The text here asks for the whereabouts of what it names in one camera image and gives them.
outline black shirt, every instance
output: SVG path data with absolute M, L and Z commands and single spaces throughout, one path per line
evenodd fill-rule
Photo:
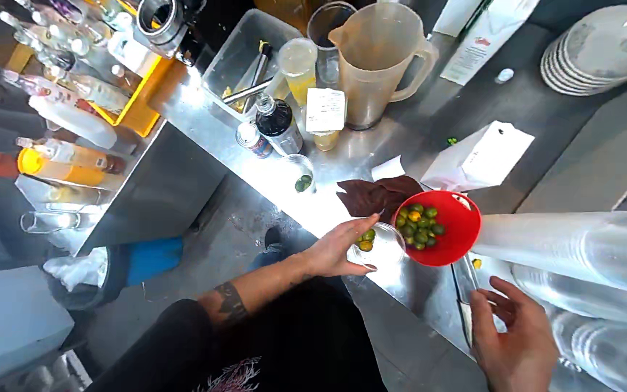
M 353 301 L 320 278 L 217 334 L 183 299 L 87 391 L 386 391 Z

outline stack of plates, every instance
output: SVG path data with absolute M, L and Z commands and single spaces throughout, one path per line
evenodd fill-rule
M 577 96 L 627 82 L 627 5 L 601 8 L 575 23 L 545 50 L 541 76 L 555 91 Z

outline red colander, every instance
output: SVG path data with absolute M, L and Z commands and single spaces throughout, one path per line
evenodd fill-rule
M 468 207 L 458 201 L 458 197 L 465 200 Z M 416 203 L 437 209 L 435 219 L 444 225 L 445 233 L 437 236 L 437 244 L 431 248 L 417 250 L 407 245 L 405 252 L 411 259 L 426 266 L 446 266 L 463 257 L 475 244 L 481 231 L 481 212 L 471 199 L 456 192 L 428 191 L 405 200 L 398 209 Z M 397 215 L 398 211 L 392 218 L 394 227 Z

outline brown napkin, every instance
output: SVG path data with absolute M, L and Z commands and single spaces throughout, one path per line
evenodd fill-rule
M 379 221 L 391 223 L 398 207 L 410 196 L 422 192 L 422 187 L 409 176 L 380 179 L 377 182 L 347 180 L 338 182 L 345 192 L 337 192 L 348 213 L 356 217 L 381 213 Z

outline plastic pitcher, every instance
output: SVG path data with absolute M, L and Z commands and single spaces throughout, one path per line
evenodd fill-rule
M 389 102 L 415 94 L 439 53 L 423 36 L 420 16 L 405 5 L 368 5 L 331 31 L 328 39 L 340 51 L 339 88 L 348 99 L 346 125 L 366 129 L 376 124 Z M 424 65 L 408 87 L 396 91 L 414 56 Z

